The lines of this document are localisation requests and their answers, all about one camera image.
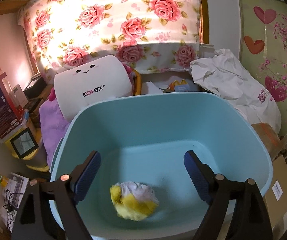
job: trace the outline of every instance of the crumpled white cloth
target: crumpled white cloth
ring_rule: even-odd
[[[226,99],[250,123],[265,122],[278,134],[281,114],[269,94],[261,103],[258,96],[265,89],[242,66],[228,49],[215,51],[213,58],[200,58],[190,63],[193,81],[206,90]]]
[[[122,197],[133,194],[133,196],[139,201],[152,201],[159,204],[159,201],[155,196],[155,192],[150,186],[133,181],[116,183],[115,186],[120,186]]]

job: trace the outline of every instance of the heart decoration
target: heart decoration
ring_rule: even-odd
[[[255,6],[253,10],[259,20],[261,20],[264,24],[272,23],[277,17],[277,13],[274,9],[263,11],[259,6]]]
[[[250,36],[244,37],[245,44],[247,45],[249,51],[256,55],[263,51],[264,49],[264,41],[263,40],[256,40],[253,42],[253,39]]]
[[[271,77],[266,76],[266,78],[264,79],[266,89],[270,92],[270,94],[272,95],[273,99],[276,102],[285,100],[287,98],[287,92],[282,91],[281,88],[278,88],[278,87],[273,88],[272,80],[273,79]]]

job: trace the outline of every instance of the curtain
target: curtain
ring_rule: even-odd
[[[18,23],[53,83],[109,54],[139,73],[188,71],[199,50],[199,9],[200,0],[29,0]]]

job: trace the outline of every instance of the white label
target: white label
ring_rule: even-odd
[[[272,191],[275,194],[277,201],[279,201],[283,192],[278,181],[273,185]]]
[[[10,124],[13,125],[15,122],[17,122],[17,119],[14,119]]]

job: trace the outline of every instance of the purple plush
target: purple plush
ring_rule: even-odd
[[[70,125],[60,111],[56,98],[45,101],[40,109],[40,126],[43,143],[47,151],[47,163],[51,166],[54,152],[61,138],[63,138]]]

